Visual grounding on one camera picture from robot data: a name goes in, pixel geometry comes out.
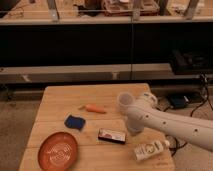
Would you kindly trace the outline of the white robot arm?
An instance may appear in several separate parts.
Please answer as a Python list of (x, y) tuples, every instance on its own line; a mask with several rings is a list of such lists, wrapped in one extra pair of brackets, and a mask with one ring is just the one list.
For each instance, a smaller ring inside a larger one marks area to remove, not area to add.
[(156, 105), (157, 98), (149, 92), (137, 99), (128, 95), (125, 115), (131, 134), (136, 135), (148, 127), (213, 152), (213, 121), (162, 112)]

